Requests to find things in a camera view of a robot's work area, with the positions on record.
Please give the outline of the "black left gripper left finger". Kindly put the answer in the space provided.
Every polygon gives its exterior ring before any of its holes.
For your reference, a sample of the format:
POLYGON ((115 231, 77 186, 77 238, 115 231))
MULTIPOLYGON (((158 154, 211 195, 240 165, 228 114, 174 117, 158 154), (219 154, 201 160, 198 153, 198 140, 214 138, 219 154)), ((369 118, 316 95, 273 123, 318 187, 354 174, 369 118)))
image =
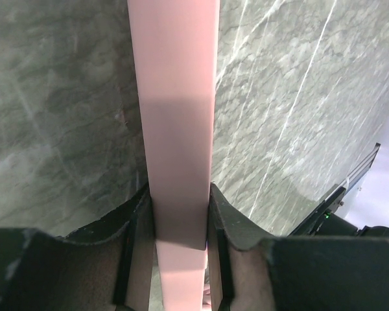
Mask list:
POLYGON ((147 186, 67 236, 0 228, 0 310, 147 310, 153 260, 147 186))

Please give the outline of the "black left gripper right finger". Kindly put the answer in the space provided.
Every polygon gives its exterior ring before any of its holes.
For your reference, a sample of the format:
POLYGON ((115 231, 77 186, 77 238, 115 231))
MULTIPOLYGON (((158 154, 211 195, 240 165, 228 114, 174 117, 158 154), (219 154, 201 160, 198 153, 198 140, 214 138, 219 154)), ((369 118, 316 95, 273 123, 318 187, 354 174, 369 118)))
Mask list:
POLYGON ((211 186, 213 310, 389 310, 389 238, 274 236, 211 186))

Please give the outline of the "pink power strip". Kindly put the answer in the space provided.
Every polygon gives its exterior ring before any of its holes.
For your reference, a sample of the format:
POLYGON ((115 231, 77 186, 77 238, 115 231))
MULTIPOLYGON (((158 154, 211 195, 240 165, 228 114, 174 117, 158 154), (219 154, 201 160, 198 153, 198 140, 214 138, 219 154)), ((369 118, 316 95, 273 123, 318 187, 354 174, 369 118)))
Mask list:
POLYGON ((166 310, 202 309, 219 6, 128 2, 166 310))

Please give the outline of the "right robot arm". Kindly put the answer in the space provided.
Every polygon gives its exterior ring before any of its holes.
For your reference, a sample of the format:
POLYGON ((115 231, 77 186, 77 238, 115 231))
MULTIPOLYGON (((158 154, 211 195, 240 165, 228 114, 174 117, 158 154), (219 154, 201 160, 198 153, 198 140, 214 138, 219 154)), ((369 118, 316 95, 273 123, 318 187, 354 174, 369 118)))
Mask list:
POLYGON ((389 238, 389 227, 364 226, 358 229, 337 216, 335 212, 342 205, 346 188, 339 186, 322 201, 291 233, 290 236, 359 236, 389 238))

